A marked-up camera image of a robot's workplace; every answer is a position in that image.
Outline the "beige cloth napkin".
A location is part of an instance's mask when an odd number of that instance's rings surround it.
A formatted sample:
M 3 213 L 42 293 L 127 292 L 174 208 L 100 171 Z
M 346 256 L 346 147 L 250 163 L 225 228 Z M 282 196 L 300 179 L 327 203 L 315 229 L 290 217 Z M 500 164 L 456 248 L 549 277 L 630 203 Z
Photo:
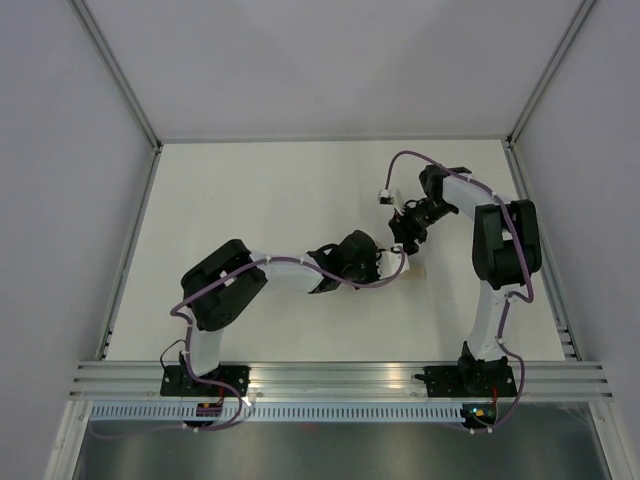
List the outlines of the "beige cloth napkin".
M 423 279 L 426 277 L 426 270 L 422 265 L 414 266 L 405 273 L 405 276 L 411 279 Z

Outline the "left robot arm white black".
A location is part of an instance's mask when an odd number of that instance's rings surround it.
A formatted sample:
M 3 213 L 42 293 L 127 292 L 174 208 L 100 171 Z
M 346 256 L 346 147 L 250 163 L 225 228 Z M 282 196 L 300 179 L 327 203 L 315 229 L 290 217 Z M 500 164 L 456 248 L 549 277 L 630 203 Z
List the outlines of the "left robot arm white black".
M 185 349 L 179 363 L 163 368 L 163 397 L 243 396 L 246 373 L 221 365 L 226 327 L 238 320 L 263 291 L 286 290 L 315 295 L 342 285 L 356 290 L 380 288 L 409 267 L 403 249 L 382 248 L 355 230 L 340 243 L 326 244 L 299 256 L 252 251 L 232 239 L 185 273 L 183 299 L 170 315 L 186 323 Z

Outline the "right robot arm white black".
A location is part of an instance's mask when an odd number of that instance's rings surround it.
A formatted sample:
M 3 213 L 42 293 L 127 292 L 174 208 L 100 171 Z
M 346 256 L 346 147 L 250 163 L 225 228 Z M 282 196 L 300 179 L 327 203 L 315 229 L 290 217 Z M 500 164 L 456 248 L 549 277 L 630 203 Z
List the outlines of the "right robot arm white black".
M 388 225 L 404 251 L 415 254 L 427 230 L 448 214 L 473 222 L 471 260 L 480 294 L 471 333 L 453 366 L 426 367 L 417 378 L 430 398 L 514 398 L 517 388 L 509 365 L 504 332 L 513 301 L 532 302 L 531 276 L 541 268 L 536 207 L 510 201 L 474 180 L 469 170 L 427 166 L 419 175 L 419 200 L 402 201 L 383 189 L 379 201 L 393 207 Z

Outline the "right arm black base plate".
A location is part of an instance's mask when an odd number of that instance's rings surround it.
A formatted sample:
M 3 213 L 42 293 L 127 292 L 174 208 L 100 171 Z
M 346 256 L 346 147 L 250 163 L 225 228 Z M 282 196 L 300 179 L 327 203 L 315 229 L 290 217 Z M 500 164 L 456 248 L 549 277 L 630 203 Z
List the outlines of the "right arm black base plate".
M 517 386 L 512 369 L 463 372 L 457 366 L 425 367 L 423 383 L 429 398 L 514 398 Z

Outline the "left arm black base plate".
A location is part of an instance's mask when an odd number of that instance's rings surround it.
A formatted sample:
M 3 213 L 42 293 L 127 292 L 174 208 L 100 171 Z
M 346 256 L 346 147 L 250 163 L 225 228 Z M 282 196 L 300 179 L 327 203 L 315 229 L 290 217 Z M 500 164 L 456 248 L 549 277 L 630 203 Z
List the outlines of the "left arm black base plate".
M 164 368 L 160 386 L 161 397 L 244 397 L 250 383 L 250 367 L 222 364 L 212 373 L 195 380 L 185 366 Z

